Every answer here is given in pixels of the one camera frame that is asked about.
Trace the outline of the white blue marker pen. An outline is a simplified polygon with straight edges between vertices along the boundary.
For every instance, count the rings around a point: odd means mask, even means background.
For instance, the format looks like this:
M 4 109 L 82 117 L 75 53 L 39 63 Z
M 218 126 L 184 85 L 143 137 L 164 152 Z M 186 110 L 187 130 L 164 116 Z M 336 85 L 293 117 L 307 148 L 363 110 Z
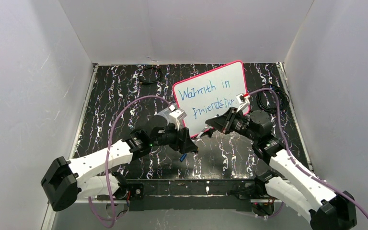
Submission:
M 207 130 L 209 130 L 210 129 L 210 126 L 205 126 L 201 131 L 200 131 L 200 133 L 199 134 L 203 134 L 203 133 L 205 133 Z

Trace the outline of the blue marker cap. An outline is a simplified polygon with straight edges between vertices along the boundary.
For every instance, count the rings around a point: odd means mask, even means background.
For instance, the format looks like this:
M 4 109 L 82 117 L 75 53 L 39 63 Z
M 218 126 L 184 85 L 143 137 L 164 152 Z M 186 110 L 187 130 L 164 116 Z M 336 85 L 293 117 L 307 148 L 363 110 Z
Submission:
M 180 162 L 183 162 L 183 161 L 185 160 L 186 156 L 187 156 L 187 154 L 183 154 L 183 155 L 181 156 L 181 158 L 180 158 Z

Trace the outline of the pink framed whiteboard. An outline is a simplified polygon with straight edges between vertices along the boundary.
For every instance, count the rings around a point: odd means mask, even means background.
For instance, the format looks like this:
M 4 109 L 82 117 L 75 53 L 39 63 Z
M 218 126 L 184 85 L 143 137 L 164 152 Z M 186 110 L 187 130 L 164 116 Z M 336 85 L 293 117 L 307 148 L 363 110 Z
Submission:
M 205 121 L 240 106 L 236 96 L 247 93 L 246 76 L 240 60 L 182 80 L 173 85 L 178 107 L 186 112 L 183 124 L 196 137 Z

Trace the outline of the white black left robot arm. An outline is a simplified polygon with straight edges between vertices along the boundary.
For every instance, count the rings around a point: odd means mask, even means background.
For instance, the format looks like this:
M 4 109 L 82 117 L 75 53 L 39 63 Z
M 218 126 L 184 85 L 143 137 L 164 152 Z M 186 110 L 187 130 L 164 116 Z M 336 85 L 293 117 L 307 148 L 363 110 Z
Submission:
M 100 174 L 148 155 L 155 146 L 169 146 L 182 155 L 198 152 L 188 128 L 176 128 L 165 117 L 155 115 L 110 148 L 71 160 L 54 159 L 41 180 L 49 204 L 54 211 L 62 211 L 80 198 L 104 195 L 109 191 L 112 195 L 127 192 L 128 185 L 121 176 Z

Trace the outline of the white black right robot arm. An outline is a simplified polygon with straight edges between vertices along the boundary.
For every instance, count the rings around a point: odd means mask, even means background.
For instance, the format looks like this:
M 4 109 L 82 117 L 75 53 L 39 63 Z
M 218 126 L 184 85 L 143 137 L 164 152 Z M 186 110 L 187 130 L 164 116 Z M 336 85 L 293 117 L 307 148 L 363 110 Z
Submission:
M 353 196 L 337 194 L 290 155 L 272 135 L 270 115 L 253 111 L 249 116 L 231 107 L 223 115 L 208 119 L 208 126 L 222 134 L 236 132 L 252 141 L 252 149 L 275 172 L 255 177 L 263 194 L 280 199 L 303 216 L 313 230 L 350 230 L 357 225 Z

